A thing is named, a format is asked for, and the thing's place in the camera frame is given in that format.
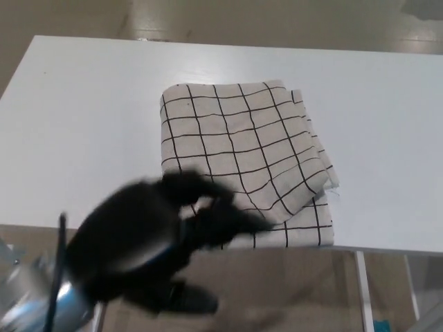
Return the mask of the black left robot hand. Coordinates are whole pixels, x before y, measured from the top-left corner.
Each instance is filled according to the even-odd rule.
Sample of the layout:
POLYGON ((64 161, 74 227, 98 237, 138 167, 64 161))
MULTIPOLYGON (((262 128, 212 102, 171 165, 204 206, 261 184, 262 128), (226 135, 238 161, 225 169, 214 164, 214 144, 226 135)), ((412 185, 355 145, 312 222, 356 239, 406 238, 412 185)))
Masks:
POLYGON ((177 279, 191 256, 273 223, 234 204, 233 190, 194 169, 121 187, 82 222, 66 267, 90 304, 122 299, 151 313, 212 315, 218 299, 177 279))

